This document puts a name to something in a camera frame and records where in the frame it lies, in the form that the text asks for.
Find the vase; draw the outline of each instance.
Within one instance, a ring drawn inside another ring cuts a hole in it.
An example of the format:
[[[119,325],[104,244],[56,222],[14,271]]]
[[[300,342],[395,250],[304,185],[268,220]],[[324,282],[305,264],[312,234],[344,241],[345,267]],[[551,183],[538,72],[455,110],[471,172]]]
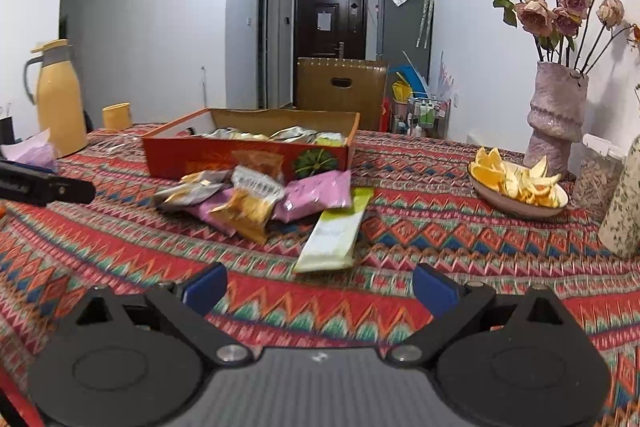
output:
[[[579,71],[539,62],[536,90],[527,122],[533,128],[524,166],[531,168],[546,155],[548,175],[565,174],[571,145],[582,140],[589,77]]]

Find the blue object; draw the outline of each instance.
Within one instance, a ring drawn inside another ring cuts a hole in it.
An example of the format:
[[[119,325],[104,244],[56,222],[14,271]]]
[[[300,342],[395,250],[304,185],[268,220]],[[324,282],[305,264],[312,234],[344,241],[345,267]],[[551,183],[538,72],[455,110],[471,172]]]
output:
[[[414,92],[414,96],[416,96],[417,98],[427,97],[426,93],[424,92],[424,86],[420,81],[420,77],[415,72],[414,68],[412,68],[410,65],[406,64],[404,66],[398,66],[397,68],[389,70],[389,73],[402,73],[402,76],[405,77],[406,81],[411,86],[411,90]]]
[[[182,302],[201,317],[206,317],[226,293],[226,268],[218,264],[205,270],[196,280],[189,281]]]
[[[437,277],[418,266],[414,270],[414,295],[436,319],[460,302],[462,286],[446,276]]]

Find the table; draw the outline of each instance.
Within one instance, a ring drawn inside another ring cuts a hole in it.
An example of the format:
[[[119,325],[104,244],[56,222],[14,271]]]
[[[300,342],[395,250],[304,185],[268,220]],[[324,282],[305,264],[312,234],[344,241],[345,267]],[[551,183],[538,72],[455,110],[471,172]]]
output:
[[[501,293],[551,286],[611,369],[602,425],[638,425],[640,267],[599,244],[598,223],[585,211],[570,208],[544,222],[505,216],[470,185],[466,165],[475,146],[361,132],[353,184],[376,191],[356,247],[360,265],[299,277],[291,269],[317,217],[273,223],[267,245],[256,247],[150,207],[151,195],[172,185],[146,171],[139,137],[153,127],[98,131],[87,149],[61,161],[64,175],[95,183],[91,205],[7,204],[0,221],[0,384],[25,416],[33,411],[20,392],[34,356],[96,283],[139,292],[220,261],[229,270],[228,292],[208,319],[241,342],[385,348],[431,319],[411,282],[415,265],[430,263],[458,282],[482,280]]]

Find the orange box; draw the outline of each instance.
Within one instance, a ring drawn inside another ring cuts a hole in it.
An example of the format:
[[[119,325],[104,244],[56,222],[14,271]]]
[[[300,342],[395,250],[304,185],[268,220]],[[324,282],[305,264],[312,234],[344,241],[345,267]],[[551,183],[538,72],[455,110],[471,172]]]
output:
[[[239,164],[239,157],[259,151],[267,154],[254,156],[266,157],[268,162],[274,158],[277,163],[281,160],[284,181],[290,182],[325,171],[349,169],[359,123],[360,114],[356,112],[203,109],[145,134],[142,143],[149,172],[156,178],[179,180],[193,172],[232,169]],[[347,137],[347,141],[343,147],[325,147],[185,136],[188,130],[195,134],[209,134],[226,127],[271,136],[294,126],[318,132],[339,132]]]

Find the metal screw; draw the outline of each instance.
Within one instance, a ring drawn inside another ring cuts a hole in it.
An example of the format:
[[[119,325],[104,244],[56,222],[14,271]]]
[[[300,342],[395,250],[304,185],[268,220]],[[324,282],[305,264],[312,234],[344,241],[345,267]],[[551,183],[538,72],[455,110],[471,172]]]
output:
[[[225,363],[240,363],[249,358],[249,350],[239,344],[229,344],[220,347],[216,356]]]
[[[422,350],[412,344],[402,344],[394,347],[389,356],[396,362],[416,362],[422,357]]]

